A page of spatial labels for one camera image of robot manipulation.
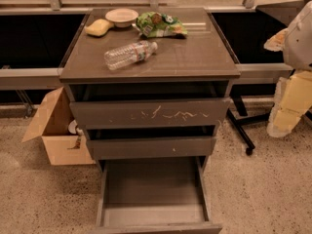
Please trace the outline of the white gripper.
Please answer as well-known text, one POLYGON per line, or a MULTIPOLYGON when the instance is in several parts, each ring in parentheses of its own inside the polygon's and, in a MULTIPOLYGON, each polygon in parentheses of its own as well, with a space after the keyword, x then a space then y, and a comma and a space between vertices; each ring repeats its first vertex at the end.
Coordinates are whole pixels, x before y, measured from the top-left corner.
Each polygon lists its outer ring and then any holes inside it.
POLYGON ((296 71, 290 78, 281 77, 276 85, 267 133, 271 137, 285 137, 312 107, 312 1, 304 6, 288 29, 273 35, 263 47, 272 52, 284 49, 285 64, 309 70, 296 71))

